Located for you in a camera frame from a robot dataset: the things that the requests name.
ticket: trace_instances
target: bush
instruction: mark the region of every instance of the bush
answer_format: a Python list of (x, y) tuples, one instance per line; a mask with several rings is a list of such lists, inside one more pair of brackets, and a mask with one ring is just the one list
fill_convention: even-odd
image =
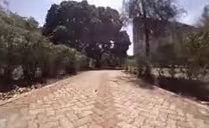
[(54, 45), (37, 28), (19, 27), (5, 20), (0, 15), (0, 81), (36, 82), (89, 66), (86, 56), (65, 45)]

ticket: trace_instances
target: paved walkway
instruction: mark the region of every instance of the paved walkway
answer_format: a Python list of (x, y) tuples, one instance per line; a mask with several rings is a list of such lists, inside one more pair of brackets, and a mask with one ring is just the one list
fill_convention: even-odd
[(0, 128), (209, 128), (209, 110), (121, 71), (89, 71), (0, 106)]

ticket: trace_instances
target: tree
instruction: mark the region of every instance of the tree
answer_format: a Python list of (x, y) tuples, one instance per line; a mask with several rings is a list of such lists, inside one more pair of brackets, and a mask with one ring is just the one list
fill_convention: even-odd
[[(112, 54), (123, 24), (118, 11), (95, 7), (87, 1), (64, 1), (52, 5), (46, 17), (43, 34), (55, 44), (65, 44), (96, 60), (100, 66), (103, 54)], [(125, 54), (130, 43), (124, 43)]]
[(204, 7), (203, 13), (197, 23), (201, 29), (209, 29), (209, 5)]
[(150, 28), (148, 20), (170, 21), (179, 10), (173, 0), (129, 0), (124, 1), (124, 10), (129, 18), (142, 17), (145, 35), (145, 76), (151, 77)]

